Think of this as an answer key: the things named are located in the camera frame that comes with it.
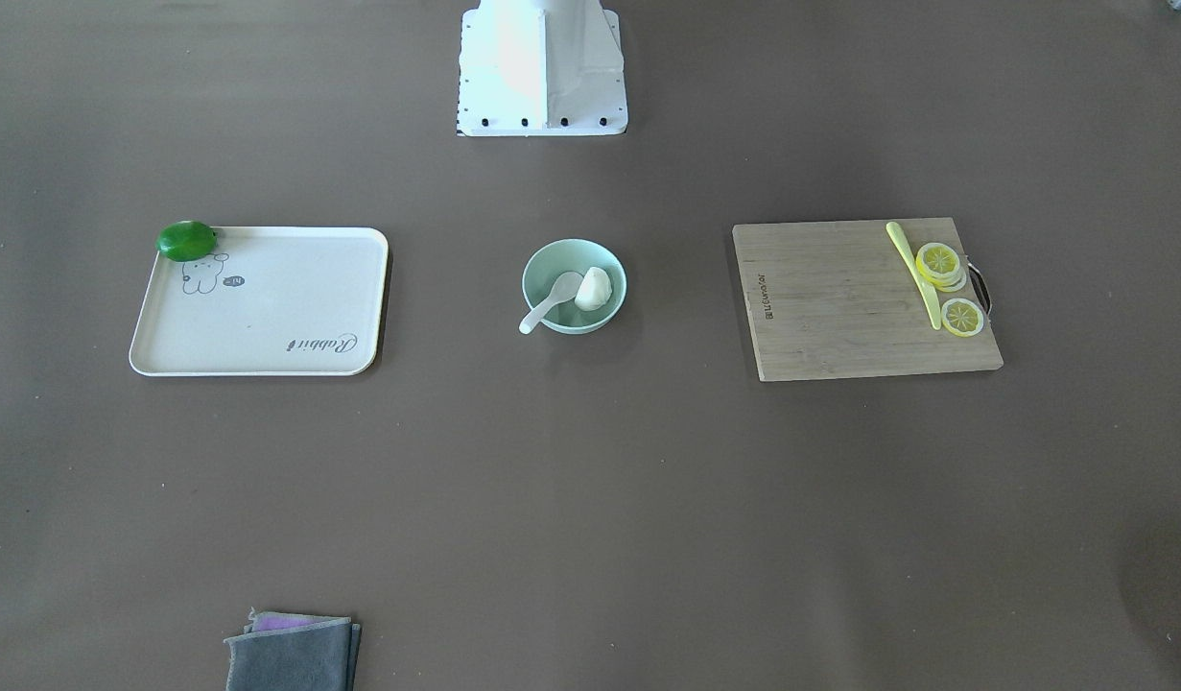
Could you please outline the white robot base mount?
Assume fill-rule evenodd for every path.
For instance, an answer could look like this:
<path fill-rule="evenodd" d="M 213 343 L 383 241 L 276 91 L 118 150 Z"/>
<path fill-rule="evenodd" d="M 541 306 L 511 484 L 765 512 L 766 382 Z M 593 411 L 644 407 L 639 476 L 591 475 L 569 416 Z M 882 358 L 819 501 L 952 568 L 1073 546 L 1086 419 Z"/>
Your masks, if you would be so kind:
<path fill-rule="evenodd" d="M 481 1 L 461 17 L 456 133 L 626 132 L 620 17 L 599 1 Z"/>

